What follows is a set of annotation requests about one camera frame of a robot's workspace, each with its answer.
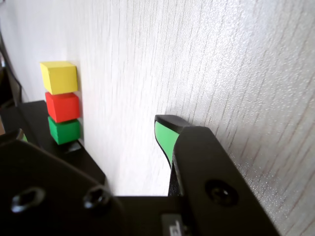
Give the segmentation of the black hood-shaped gripper finger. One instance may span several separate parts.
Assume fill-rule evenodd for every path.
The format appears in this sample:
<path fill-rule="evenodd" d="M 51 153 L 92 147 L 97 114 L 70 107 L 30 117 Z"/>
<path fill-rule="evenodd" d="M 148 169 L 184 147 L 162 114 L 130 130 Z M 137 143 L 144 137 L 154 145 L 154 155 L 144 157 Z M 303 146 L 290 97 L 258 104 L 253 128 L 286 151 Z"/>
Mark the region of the black hood-shaped gripper finger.
<path fill-rule="evenodd" d="M 68 163 L 12 135 L 0 138 L 3 236 L 126 236 L 121 204 Z"/>

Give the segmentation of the slim green-padded gripper finger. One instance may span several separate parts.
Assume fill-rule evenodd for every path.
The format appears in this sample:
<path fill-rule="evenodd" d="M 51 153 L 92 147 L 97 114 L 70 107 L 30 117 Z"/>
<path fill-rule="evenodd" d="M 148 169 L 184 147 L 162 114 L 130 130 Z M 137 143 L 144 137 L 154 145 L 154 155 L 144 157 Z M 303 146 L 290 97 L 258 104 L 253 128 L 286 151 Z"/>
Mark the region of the slim green-padded gripper finger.
<path fill-rule="evenodd" d="M 278 230 L 210 128 L 155 116 L 155 138 L 178 183 L 193 236 L 276 236 Z"/>

